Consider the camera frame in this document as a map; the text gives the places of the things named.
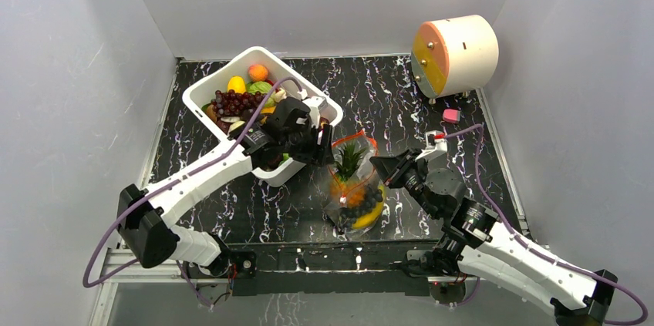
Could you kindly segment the yellow toy banana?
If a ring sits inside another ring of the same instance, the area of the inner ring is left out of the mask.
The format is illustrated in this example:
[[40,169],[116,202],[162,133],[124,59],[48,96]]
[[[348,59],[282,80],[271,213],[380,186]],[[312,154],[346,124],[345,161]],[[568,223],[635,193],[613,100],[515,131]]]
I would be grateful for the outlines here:
[[367,186],[361,203],[354,209],[354,230],[364,230],[375,224],[383,211],[386,193],[381,186]]

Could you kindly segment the orange toy pineapple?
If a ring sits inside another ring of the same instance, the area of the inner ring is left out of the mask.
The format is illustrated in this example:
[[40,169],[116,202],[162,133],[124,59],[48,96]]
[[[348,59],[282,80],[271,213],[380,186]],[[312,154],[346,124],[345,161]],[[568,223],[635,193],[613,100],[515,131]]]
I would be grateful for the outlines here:
[[367,149],[360,147],[355,141],[341,143],[336,147],[337,155],[332,168],[332,182],[329,186],[331,198],[342,207],[347,207],[349,201],[362,190],[361,178],[357,177],[362,159]]

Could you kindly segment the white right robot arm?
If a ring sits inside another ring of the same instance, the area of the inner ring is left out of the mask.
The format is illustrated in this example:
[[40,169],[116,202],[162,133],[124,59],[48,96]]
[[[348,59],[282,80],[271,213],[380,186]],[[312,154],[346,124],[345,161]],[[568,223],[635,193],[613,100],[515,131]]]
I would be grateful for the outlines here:
[[604,325],[614,294],[608,271],[583,274],[521,234],[511,233],[497,213],[467,197],[467,187],[447,168],[430,169],[425,154],[374,156],[371,163],[389,188],[403,188],[435,220],[443,236],[424,254],[410,254],[405,272],[417,276],[486,279],[553,315],[558,325]]

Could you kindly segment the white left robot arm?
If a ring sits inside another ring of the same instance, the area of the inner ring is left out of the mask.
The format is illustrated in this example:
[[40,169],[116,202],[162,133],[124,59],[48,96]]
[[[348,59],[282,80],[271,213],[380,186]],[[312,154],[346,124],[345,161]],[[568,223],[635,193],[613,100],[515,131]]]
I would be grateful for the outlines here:
[[138,264],[150,269],[166,260],[196,264],[212,277],[227,273],[233,254],[219,238],[178,225],[178,220],[215,190],[275,157],[288,154],[301,166],[333,161],[334,126],[342,107],[319,96],[283,99],[273,113],[254,113],[212,151],[173,176],[120,194],[117,231]]

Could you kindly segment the dark blue toy grapes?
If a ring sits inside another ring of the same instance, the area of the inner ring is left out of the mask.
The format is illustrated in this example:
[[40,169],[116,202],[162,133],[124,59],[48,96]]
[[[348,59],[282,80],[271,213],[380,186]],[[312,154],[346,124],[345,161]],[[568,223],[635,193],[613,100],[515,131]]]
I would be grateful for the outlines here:
[[366,187],[339,210],[338,224],[351,230],[363,230],[375,224],[383,211],[385,193],[381,188]]

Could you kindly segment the clear zip top bag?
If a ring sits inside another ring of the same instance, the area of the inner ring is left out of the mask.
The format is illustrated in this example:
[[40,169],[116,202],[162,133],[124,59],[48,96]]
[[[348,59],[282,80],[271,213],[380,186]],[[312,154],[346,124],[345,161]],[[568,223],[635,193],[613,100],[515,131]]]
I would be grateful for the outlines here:
[[357,237],[372,229],[385,206],[386,188],[371,159],[379,155],[376,141],[364,130],[332,144],[334,162],[328,166],[329,200],[323,212],[335,234]]

